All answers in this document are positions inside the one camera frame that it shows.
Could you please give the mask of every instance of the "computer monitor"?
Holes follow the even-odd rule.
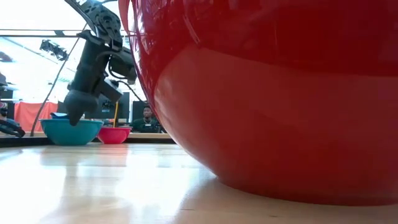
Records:
[[[100,95],[98,98],[99,105],[94,113],[85,113],[86,119],[113,119],[116,104],[110,102],[107,97]],[[118,117],[117,119],[125,119],[126,123],[129,122],[129,104],[130,94],[128,92],[123,93],[123,96],[119,100],[118,105]]]
[[[134,121],[135,119],[140,119],[144,118],[144,107],[147,105],[147,103],[142,102],[142,101],[133,101],[132,102],[132,108],[131,108],[131,120]]]
[[[14,91],[12,90],[6,90],[1,94],[2,99],[12,99],[12,96],[14,95]]]

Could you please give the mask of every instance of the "cable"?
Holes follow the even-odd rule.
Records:
[[[84,29],[86,29],[86,26],[87,26],[87,24],[82,28],[82,30],[81,30],[82,32],[84,31]],[[60,76],[60,74],[61,74],[61,71],[62,71],[63,67],[64,67],[65,64],[67,63],[70,54],[73,52],[73,49],[75,49],[75,47],[76,47],[76,45],[77,45],[77,43],[78,43],[79,40],[80,40],[80,37],[77,38],[76,42],[73,44],[73,47],[72,47],[72,49],[70,50],[70,52],[69,52],[69,54],[68,54],[68,57],[65,59],[65,61],[63,61],[62,65],[61,65],[61,67],[60,67],[60,70],[58,71],[57,76],[55,77],[55,80],[54,80],[54,82],[52,83],[52,86],[51,86],[51,89],[50,89],[49,93],[47,94],[47,96],[45,97],[45,99],[44,99],[42,105],[40,106],[39,112],[37,113],[36,118],[35,118],[35,121],[33,122],[32,130],[30,130],[30,136],[31,136],[31,137],[34,136],[36,124],[37,124],[37,121],[39,120],[40,114],[42,113],[42,110],[43,110],[43,108],[44,108],[44,105],[45,105],[45,103],[47,102],[47,100],[49,99],[49,97],[50,97],[50,95],[51,95],[51,92],[52,92],[52,90],[54,89],[56,82],[58,81],[58,78],[59,78],[59,76]]]
[[[101,4],[105,4],[105,3],[108,3],[108,2],[112,2],[112,1],[117,1],[117,0],[105,0],[105,1],[101,2]]]
[[[123,61],[123,58],[122,58],[120,55],[115,54],[115,52],[112,52],[112,51],[105,51],[105,52],[100,53],[100,54],[95,58],[95,60],[98,61],[98,59],[100,59],[101,57],[104,57],[104,56],[110,56],[110,58],[111,58],[111,57],[117,57],[117,58],[119,58],[120,60]],[[124,81],[121,81],[121,79],[124,79],[124,77],[117,76],[117,75],[115,75],[115,74],[112,72],[112,70],[111,70],[111,64],[110,64],[110,63],[108,64],[108,72],[109,72],[109,74],[110,74],[112,77],[118,79],[118,80],[116,80],[117,82],[125,84],[125,85],[132,91],[132,93],[134,94],[134,96],[137,97],[137,99],[138,99],[139,101],[144,102],[141,98],[138,97],[138,95],[136,94],[136,92],[130,87],[129,84],[127,84],[127,83],[124,82]]]
[[[136,94],[136,92],[130,87],[130,85],[129,84],[127,84],[126,82],[124,82],[124,81],[121,81],[121,80],[117,80],[117,82],[119,82],[119,83],[123,83],[123,84],[125,84],[127,87],[129,87],[129,89],[132,91],[132,94],[134,94],[134,96],[136,96],[137,97],[137,99],[139,100],[139,101],[141,101],[141,102],[143,102],[143,103],[145,103],[145,101],[144,100],[142,100],[141,98],[139,98],[139,96]]]

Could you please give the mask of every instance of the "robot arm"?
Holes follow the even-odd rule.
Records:
[[[95,33],[92,35],[90,30],[85,30],[78,34],[86,43],[64,101],[70,124],[76,125],[84,112],[94,112],[98,107],[100,94],[113,103],[122,96],[117,82],[106,78],[107,65],[111,74],[116,72],[130,82],[136,80],[137,74],[130,50],[123,47],[119,17],[95,0],[65,1],[85,19]]]

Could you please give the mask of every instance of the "large red bowl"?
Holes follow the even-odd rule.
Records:
[[[98,139],[104,144],[122,144],[130,134],[131,128],[102,127]]]
[[[398,1],[135,2],[119,8],[147,98],[222,182],[398,201]]]

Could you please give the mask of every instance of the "black equipment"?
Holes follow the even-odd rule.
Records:
[[[7,109],[6,108],[0,108],[0,115],[3,117],[7,116]],[[5,134],[10,134],[13,136],[17,136],[19,138],[22,138],[25,136],[25,131],[22,130],[21,127],[18,127],[14,124],[11,124],[10,122],[6,120],[0,119],[0,132],[5,133]]]
[[[40,50],[51,53],[51,55],[55,56],[60,61],[64,61],[68,58],[67,50],[51,40],[42,40]]]
[[[125,78],[129,83],[135,82],[137,73],[130,50],[123,47],[119,17],[95,0],[65,1],[95,33],[94,36],[90,30],[85,30],[78,34],[86,43],[75,77],[68,86],[70,91],[64,100],[70,124],[74,126],[85,112],[95,112],[100,94],[112,103],[122,96],[118,81],[107,79],[107,65],[110,75],[118,79]]]
[[[86,112],[86,119],[113,119],[114,112],[116,109],[116,104],[112,103],[105,96],[99,96],[98,98],[99,107],[93,112]],[[129,122],[129,104],[130,104],[130,94],[123,93],[122,97],[118,103],[118,115],[116,119],[126,119],[126,123]]]

